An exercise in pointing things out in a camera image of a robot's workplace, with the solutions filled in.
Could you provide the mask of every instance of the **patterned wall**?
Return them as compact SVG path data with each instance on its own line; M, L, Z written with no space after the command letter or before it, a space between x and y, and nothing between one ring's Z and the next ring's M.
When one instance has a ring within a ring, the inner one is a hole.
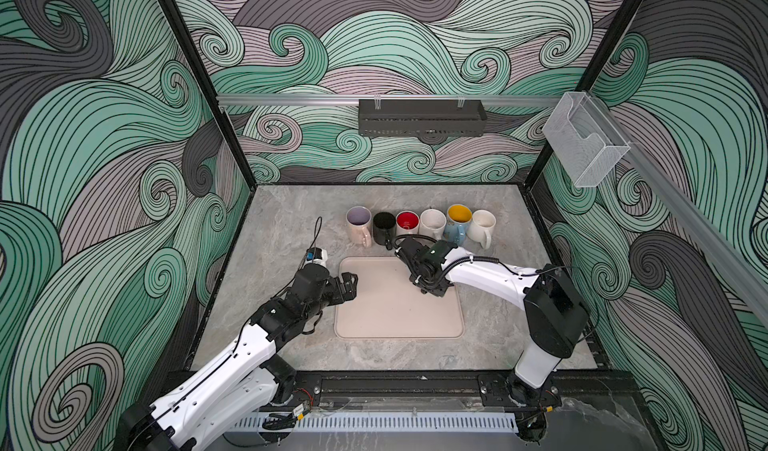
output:
M156 0L0 0L0 434L108 449L183 366L248 190Z
M768 283L768 0L645 0L594 92ZM629 162L535 196L671 449L768 446L768 331Z
M622 0L177 0L221 93L557 95ZM235 106L262 182L520 182L549 110L486 136L362 138L352 107Z

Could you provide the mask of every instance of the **gray floor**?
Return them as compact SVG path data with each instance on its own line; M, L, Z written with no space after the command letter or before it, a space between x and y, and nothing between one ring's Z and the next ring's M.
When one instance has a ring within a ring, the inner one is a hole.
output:
M332 275L348 256L387 256L383 246L364 248L346 236L346 211L357 205L420 214L461 203L494 213L493 245L465 247L505 263L542 267L548 262L517 186L261 186L235 246L192 369L199 369L237 335L264 301L287 283L312 242L317 216L323 224L317 246L329 253ZM514 366L528 336L523 310L477 288L458 285L465 333L454 340L342 340L328 308L314 334L299 336L280 355L296 369L503 369ZM585 342L560 368L595 368Z

